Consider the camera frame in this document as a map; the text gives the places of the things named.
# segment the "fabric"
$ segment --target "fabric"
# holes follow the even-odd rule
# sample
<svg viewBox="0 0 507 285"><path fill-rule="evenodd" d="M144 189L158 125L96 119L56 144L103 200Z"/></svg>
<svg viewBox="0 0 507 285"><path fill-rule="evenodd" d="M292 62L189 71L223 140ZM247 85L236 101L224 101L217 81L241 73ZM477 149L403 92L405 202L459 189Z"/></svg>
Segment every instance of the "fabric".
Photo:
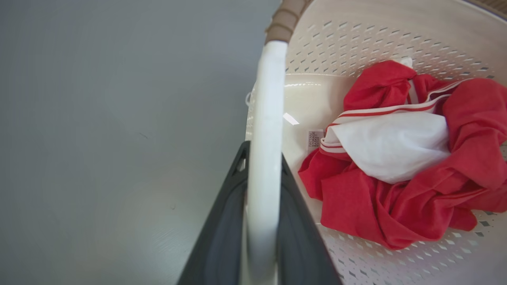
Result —
<svg viewBox="0 0 507 285"><path fill-rule="evenodd" d="M445 118L426 112L388 114L331 126L324 140L331 137L366 175L390 184L410 180L450 155Z"/></svg>
<svg viewBox="0 0 507 285"><path fill-rule="evenodd" d="M442 82L386 61L358 78L345 97L344 113L396 109L407 101L409 80L418 102L446 100L432 113L446 118L450 156L396 184L368 176L347 153L324 148L312 152L299 171L309 196L323 201L322 225L393 250L439 240L448 227L473 229L471 209L507 210L507 165L499 149L507 139L505 87L489 79Z"/></svg>

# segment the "rattan handle wrap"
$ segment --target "rattan handle wrap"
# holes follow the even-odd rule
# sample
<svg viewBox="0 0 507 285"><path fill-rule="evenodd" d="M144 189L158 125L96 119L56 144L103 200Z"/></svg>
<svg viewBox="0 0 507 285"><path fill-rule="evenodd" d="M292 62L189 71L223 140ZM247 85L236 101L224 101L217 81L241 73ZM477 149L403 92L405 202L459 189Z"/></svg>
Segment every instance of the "rattan handle wrap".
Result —
<svg viewBox="0 0 507 285"><path fill-rule="evenodd" d="M266 43L269 41L291 40L294 29L306 8L313 0L283 0L266 29Z"/></svg>

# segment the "laundry basket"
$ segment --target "laundry basket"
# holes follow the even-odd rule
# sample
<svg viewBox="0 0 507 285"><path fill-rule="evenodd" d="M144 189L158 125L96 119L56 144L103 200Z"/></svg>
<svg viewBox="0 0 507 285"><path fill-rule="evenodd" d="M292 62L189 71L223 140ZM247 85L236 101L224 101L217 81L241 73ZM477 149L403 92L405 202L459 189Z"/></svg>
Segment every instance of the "laundry basket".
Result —
<svg viewBox="0 0 507 285"><path fill-rule="evenodd" d="M290 39L281 148L344 284L507 284L506 214L475 211L479 222L470 232L449 229L440 241L390 251L320 225L321 202L308 197L297 175L310 151L308 132L324 129L343 111L343 97L373 63L410 57L419 74L441 80L491 78L507 85L506 2L300 2L304 11L300 18L282 4L270 27L278 35L268 35L268 40ZM258 132L265 131L255 126L256 116L264 112L256 108L266 107L258 105L259 84L254 86L248 109L246 139L252 142L256 135L263 135Z"/></svg>

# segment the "perforated basket wall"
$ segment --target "perforated basket wall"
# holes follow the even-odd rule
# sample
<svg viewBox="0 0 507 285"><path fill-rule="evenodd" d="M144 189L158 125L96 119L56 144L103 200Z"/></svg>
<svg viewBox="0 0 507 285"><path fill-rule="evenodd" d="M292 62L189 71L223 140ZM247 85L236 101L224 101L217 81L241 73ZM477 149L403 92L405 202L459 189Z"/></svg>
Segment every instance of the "perforated basket wall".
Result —
<svg viewBox="0 0 507 285"><path fill-rule="evenodd" d="M295 85L309 78L297 76L302 74L342 80L375 62L402 57L413 58L420 74L492 78L506 85L507 24L457 0L315 0L289 44L286 73ZM286 105L291 100L297 98L286 94ZM255 90L250 102L247 139ZM291 149L283 151L287 156ZM299 166L291 165L295 174ZM308 201L311 210L318 208ZM347 285L507 284L507 215L475 214L479 224L472 232L448 230L439 242L419 242L401 251L322 227L318 215L316 222Z"/></svg>

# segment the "gray floor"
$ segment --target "gray floor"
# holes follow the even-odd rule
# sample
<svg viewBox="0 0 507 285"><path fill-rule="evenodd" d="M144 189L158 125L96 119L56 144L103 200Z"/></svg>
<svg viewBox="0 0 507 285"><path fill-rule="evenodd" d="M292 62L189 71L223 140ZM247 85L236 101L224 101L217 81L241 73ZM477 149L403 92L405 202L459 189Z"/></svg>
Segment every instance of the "gray floor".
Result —
<svg viewBox="0 0 507 285"><path fill-rule="evenodd" d="M0 283L174 284L278 0L0 2Z"/></svg>

